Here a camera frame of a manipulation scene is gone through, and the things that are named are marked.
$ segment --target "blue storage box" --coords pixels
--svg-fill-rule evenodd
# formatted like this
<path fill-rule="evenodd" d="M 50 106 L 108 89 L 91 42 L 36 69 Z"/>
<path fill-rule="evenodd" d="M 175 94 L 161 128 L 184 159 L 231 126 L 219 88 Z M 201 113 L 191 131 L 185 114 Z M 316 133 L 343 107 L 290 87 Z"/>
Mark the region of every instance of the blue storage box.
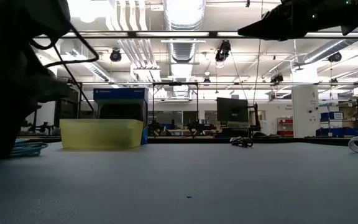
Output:
<path fill-rule="evenodd" d="M 329 128 L 321 128 L 321 135 L 328 136 Z M 343 136 L 344 129 L 343 128 L 331 128 L 331 133 L 333 136 Z"/>
<path fill-rule="evenodd" d="M 327 112 L 321 113 L 321 120 L 327 121 L 328 119 L 343 119 L 343 112 Z"/>
<path fill-rule="evenodd" d="M 358 136 L 358 128 L 344 128 L 344 134 Z"/>

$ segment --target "metal frame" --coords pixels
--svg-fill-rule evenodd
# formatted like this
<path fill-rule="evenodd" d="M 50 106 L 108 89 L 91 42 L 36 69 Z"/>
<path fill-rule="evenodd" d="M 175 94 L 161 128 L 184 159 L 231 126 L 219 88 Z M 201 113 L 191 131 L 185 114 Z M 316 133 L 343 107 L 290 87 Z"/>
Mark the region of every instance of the metal frame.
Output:
<path fill-rule="evenodd" d="M 295 82 L 280 82 L 280 83 L 270 83 L 270 82 L 175 82 L 175 85 L 200 85 L 200 86 L 208 86 L 208 85 L 232 85 L 232 86 L 294 86 L 294 85 L 317 85 L 317 86 L 358 86 L 358 82 L 315 82 L 315 83 L 295 83 Z M 134 86 L 153 86 L 153 85 L 169 85 L 169 82 L 83 82 L 83 85 L 134 85 Z"/>
<path fill-rule="evenodd" d="M 258 39 L 255 37 L 243 37 L 237 31 L 172 31 L 172 30 L 139 30 L 139 31 L 80 31 L 84 39 Z M 48 39 L 46 35 L 40 35 L 36 39 Z M 69 32 L 61 39 L 77 39 L 77 36 Z M 309 32 L 299 39 L 358 39 L 358 32 L 351 32 L 346 36 L 342 32 Z"/>

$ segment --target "blue box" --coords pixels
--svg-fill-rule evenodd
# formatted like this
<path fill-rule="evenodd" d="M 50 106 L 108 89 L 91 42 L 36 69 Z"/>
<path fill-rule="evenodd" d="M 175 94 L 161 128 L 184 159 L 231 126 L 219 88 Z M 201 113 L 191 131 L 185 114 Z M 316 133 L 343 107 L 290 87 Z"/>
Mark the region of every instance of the blue box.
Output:
<path fill-rule="evenodd" d="M 149 101 L 149 89 L 146 88 L 96 88 L 93 99 L 98 100 L 145 100 Z"/>
<path fill-rule="evenodd" d="M 147 88 L 95 88 L 93 99 L 98 108 L 104 105 L 140 105 L 143 111 L 144 129 L 141 144 L 147 144 L 149 129 L 147 126 L 147 111 L 149 103 L 149 89 Z"/>
<path fill-rule="evenodd" d="M 339 119 L 338 116 L 340 116 L 340 119 L 343 119 L 343 112 L 327 112 L 327 113 L 321 113 L 321 120 L 327 121 L 328 119 Z"/>
<path fill-rule="evenodd" d="M 321 135 L 322 136 L 328 136 L 329 128 L 321 128 Z M 333 136 L 343 136 L 344 135 L 344 129 L 343 128 L 331 128 L 331 133 Z"/>
<path fill-rule="evenodd" d="M 358 128 L 344 128 L 344 134 L 358 136 Z"/>

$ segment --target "overhead rail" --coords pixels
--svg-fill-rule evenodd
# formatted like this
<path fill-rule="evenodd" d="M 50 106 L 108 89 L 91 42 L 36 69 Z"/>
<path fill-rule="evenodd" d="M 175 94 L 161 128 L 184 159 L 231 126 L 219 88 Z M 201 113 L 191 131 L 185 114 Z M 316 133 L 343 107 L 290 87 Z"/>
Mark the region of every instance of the overhead rail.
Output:
<path fill-rule="evenodd" d="M 81 31 L 85 39 L 255 39 L 243 37 L 237 31 L 175 31 L 175 30 L 131 30 L 131 31 Z M 46 35 L 40 35 L 36 39 L 48 39 Z M 72 32 L 67 33 L 61 39 L 77 39 Z M 309 32 L 301 39 L 358 39 L 358 32 L 351 32 L 346 36 L 342 32 Z"/>

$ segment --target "white pillar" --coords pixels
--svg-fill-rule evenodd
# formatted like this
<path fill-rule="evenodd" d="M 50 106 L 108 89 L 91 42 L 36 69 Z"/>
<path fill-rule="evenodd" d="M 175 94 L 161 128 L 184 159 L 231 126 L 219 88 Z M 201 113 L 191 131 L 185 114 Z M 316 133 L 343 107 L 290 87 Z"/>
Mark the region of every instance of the white pillar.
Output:
<path fill-rule="evenodd" d="M 292 88 L 292 105 L 294 137 L 316 136 L 316 130 L 320 128 L 317 86 L 294 86 Z"/>

